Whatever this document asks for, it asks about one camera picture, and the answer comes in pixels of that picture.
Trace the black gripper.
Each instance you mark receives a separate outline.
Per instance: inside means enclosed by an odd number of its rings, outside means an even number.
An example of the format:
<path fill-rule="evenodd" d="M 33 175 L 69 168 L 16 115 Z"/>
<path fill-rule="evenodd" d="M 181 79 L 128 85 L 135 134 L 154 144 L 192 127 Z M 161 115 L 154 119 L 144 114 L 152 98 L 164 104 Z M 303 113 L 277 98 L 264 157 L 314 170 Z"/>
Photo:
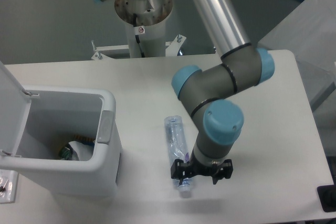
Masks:
<path fill-rule="evenodd" d="M 211 176 L 213 185 L 216 185 L 219 180 L 230 179 L 233 173 L 233 163 L 231 159 L 224 160 L 223 163 L 212 164 L 205 166 L 198 161 L 194 156 L 190 159 L 191 172 L 188 173 L 188 163 L 184 163 L 181 159 L 175 159 L 171 165 L 171 178 L 178 181 L 182 185 L 185 179 L 198 175 Z"/>

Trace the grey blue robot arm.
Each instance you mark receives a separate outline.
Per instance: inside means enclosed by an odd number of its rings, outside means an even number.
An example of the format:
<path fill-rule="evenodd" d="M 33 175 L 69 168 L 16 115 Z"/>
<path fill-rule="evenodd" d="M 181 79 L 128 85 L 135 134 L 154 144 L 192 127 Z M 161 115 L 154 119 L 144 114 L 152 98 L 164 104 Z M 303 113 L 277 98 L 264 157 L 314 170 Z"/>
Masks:
<path fill-rule="evenodd" d="M 230 0 L 193 1 L 221 63 L 205 71 L 189 65 L 172 78 L 174 92 L 198 129 L 198 136 L 189 160 L 173 162 L 171 177 L 182 182 L 202 175 L 217 183 L 232 175 L 233 165 L 227 154 L 244 123 L 241 109 L 228 98 L 270 79 L 275 63 L 266 49 L 251 45 Z M 172 0 L 115 0 L 115 11 L 127 27 L 132 58 L 165 55 L 159 26 L 169 17 L 172 6 Z"/>

